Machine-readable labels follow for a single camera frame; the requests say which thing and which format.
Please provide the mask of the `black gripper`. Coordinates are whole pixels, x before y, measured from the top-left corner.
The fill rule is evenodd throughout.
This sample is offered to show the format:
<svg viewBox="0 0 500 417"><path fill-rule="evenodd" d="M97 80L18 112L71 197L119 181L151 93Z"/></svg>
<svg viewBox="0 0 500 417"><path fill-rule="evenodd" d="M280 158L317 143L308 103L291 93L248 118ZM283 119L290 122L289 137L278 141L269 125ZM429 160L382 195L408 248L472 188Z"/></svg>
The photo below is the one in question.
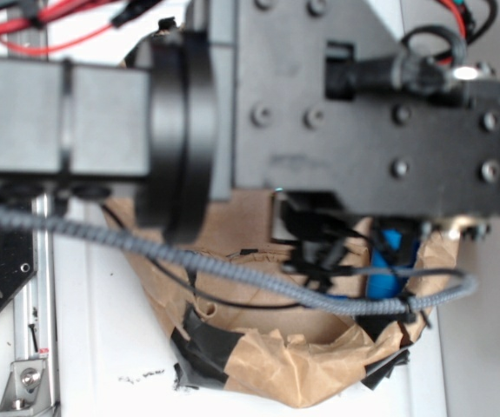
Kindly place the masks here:
<svg viewBox="0 0 500 417"><path fill-rule="evenodd" d="M408 50L365 1L236 6L233 184L375 217L500 216L500 82Z"/></svg>

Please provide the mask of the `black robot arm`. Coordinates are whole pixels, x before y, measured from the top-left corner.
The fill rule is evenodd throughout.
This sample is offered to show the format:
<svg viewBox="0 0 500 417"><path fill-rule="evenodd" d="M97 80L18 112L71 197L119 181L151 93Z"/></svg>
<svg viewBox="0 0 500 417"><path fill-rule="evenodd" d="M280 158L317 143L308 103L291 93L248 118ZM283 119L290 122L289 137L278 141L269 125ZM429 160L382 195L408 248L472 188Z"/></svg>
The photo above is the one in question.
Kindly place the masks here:
<svg viewBox="0 0 500 417"><path fill-rule="evenodd" d="M297 239L500 217L500 82L419 56L365 1L193 1L130 69L0 59L0 199L126 195L185 243L243 189L279 190Z"/></svg>

